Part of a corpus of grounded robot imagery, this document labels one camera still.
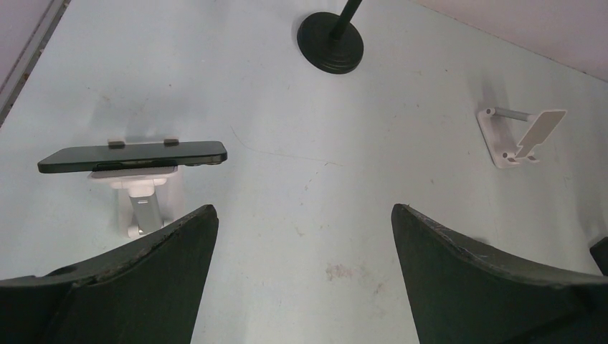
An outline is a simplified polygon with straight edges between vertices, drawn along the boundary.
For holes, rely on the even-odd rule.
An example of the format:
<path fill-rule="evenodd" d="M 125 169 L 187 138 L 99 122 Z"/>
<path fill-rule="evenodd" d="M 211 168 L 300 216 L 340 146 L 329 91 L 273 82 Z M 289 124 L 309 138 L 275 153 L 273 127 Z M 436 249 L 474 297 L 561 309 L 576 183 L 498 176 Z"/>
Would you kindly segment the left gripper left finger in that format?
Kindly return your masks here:
<path fill-rule="evenodd" d="M 190 343 L 217 240 L 205 205 L 42 276 L 1 281 L 3 343 Z"/>

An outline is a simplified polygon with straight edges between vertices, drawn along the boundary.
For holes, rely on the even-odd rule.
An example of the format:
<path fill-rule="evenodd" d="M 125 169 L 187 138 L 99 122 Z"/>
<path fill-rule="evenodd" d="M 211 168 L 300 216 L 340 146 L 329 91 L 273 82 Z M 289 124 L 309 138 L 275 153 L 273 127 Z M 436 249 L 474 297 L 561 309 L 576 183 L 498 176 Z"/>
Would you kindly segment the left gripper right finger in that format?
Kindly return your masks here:
<path fill-rule="evenodd" d="M 607 278 L 517 257 L 406 204 L 391 213 L 421 343 L 605 343 Z"/>

